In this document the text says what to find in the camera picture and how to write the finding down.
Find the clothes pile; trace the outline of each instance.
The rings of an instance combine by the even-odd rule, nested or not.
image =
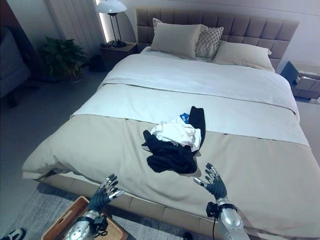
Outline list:
[[[183,114],[170,122],[161,122],[151,132],[143,132],[145,143],[141,146],[153,153],[146,160],[156,173],[172,170],[193,174],[197,170],[194,155],[205,140],[205,113],[203,108],[192,106],[188,119],[185,117]]]

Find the tufted headboard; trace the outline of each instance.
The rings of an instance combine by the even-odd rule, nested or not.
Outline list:
[[[299,22],[265,17],[226,14],[213,11],[182,10],[172,8],[137,8],[136,24],[139,51],[151,45],[154,38],[152,18],[167,24],[204,24],[224,27],[221,40],[251,44],[271,50],[269,56],[274,69],[285,54]]]

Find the woven basket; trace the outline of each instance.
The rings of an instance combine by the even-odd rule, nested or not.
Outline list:
[[[72,226],[74,221],[86,213],[89,201],[80,196],[62,215],[57,221],[44,233],[42,240],[64,240],[65,234]],[[106,228],[107,235],[98,236],[95,240],[126,240],[128,233],[114,222],[106,212],[103,212],[106,216],[108,226]]]

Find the floor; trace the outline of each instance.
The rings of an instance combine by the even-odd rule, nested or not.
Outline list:
[[[93,95],[105,75],[84,71],[82,81],[74,84],[31,82],[38,85],[39,90],[19,89],[19,103],[15,108],[9,108],[6,99],[1,99],[0,238],[38,185],[33,180],[22,180],[23,162]],[[320,165],[320,105],[305,102],[297,104],[301,127]]]

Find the green leaves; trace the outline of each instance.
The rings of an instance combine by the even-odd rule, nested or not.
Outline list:
[[[51,75],[57,77],[71,76],[75,78],[81,73],[80,62],[87,61],[83,48],[76,45],[73,39],[60,40],[45,37],[47,44],[39,49],[39,53]]]

